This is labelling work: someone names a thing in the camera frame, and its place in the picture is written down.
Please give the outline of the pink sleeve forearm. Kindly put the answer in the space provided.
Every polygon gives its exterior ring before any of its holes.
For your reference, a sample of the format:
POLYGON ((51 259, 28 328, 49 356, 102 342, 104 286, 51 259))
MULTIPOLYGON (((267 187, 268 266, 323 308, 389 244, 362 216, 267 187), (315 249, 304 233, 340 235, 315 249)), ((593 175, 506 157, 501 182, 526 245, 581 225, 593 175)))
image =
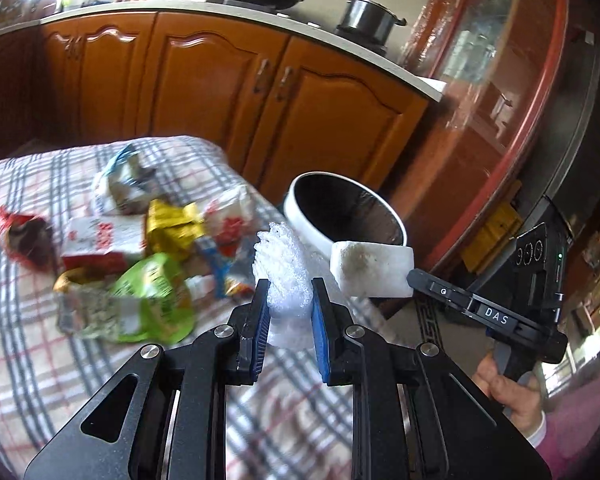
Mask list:
POLYGON ((567 393, 554 411, 542 411, 540 426, 527 440, 553 479, 574 474, 600 443, 600 377, 567 393))

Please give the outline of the person's right hand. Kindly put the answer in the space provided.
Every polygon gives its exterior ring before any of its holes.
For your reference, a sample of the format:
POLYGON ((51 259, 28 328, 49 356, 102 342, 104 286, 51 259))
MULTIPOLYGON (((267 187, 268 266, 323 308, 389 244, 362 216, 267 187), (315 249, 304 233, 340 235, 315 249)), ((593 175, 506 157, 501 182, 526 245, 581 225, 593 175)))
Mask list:
POLYGON ((493 354, 488 352, 480 361, 474 383, 492 400, 508 408, 509 420, 533 445, 538 446, 546 436, 546 415, 538 381, 532 376, 523 386, 498 372, 493 354))

